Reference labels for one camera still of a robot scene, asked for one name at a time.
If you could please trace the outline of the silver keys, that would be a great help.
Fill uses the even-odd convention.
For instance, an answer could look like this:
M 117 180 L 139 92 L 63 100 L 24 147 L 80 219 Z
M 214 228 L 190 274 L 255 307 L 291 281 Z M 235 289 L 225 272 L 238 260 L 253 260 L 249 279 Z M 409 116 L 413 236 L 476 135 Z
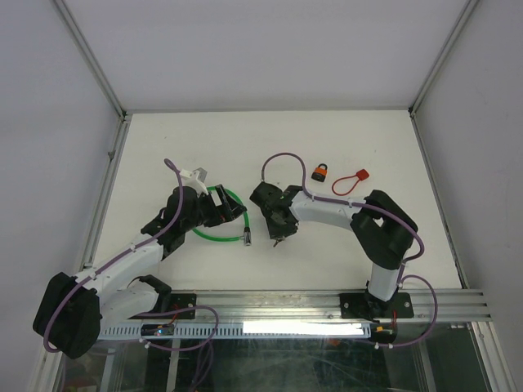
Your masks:
M 277 238 L 277 239 L 275 240 L 275 243 L 274 243 L 273 247 L 276 247 L 277 245 L 279 245 L 280 243 L 282 243 L 284 240 L 285 240 L 285 238 Z

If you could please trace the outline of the green cable bike lock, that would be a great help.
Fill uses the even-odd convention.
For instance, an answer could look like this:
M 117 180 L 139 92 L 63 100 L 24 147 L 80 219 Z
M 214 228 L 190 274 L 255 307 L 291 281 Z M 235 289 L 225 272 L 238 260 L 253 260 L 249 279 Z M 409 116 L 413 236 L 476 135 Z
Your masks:
M 209 193 L 215 191 L 217 192 L 217 186 L 210 186 L 207 187 L 207 190 Z M 244 205 L 242 200 L 238 195 L 236 195 L 233 191 L 230 189 L 225 189 L 225 192 L 227 195 L 231 196 L 237 203 Z M 234 237 L 216 237 L 209 234 L 205 234 L 204 232 L 201 232 L 198 229 L 193 229 L 193 233 L 199 236 L 200 238 L 206 239 L 208 241 L 213 241 L 216 243 L 232 243 L 232 242 L 238 242 L 243 241 L 244 246 L 248 247 L 252 245 L 252 234 L 250 230 L 250 220 L 247 210 L 243 212 L 243 219 L 244 219 L 244 232 L 241 236 L 234 236 Z

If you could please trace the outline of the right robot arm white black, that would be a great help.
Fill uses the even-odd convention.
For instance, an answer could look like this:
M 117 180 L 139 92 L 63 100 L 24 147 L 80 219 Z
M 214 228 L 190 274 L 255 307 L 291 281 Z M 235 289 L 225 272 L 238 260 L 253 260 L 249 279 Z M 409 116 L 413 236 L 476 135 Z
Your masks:
M 393 309 L 405 254 L 416 239 L 418 226 L 388 194 L 374 190 L 362 199 L 336 199 L 299 185 L 280 189 L 263 181 L 250 200 L 260 208 L 270 238 L 277 242 L 294 235 L 302 222 L 351 231 L 373 263 L 366 309 L 375 316 Z

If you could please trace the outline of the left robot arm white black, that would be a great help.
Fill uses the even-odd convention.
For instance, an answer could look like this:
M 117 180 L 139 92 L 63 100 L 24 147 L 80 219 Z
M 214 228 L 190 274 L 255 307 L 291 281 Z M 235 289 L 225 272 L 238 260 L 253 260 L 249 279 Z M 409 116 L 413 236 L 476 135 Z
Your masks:
M 190 186 L 176 187 L 166 206 L 119 254 L 75 275 L 53 276 L 33 322 L 44 348 L 77 359 L 106 328 L 139 314 L 167 314 L 172 289 L 146 270 L 173 254 L 193 229 L 223 225 L 247 211 L 222 185 L 215 191 L 217 201 Z

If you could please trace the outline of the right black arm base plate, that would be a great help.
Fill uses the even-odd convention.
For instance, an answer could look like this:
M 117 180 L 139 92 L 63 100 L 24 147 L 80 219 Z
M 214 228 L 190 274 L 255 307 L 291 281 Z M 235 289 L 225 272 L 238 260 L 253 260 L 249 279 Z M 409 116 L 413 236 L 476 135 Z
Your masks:
M 412 319 L 414 317 L 411 297 L 406 292 L 397 292 L 389 301 L 382 301 L 367 292 L 346 292 L 339 295 L 343 319 Z

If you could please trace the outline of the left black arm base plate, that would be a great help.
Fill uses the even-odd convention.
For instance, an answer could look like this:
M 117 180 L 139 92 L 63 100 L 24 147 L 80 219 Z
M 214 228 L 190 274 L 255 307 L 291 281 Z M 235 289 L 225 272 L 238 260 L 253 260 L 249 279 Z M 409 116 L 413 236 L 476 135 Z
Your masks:
M 132 319 L 166 319 L 193 320 L 195 318 L 194 306 L 197 305 L 197 295 L 193 292 L 172 292 L 160 295 L 154 308 L 132 316 Z

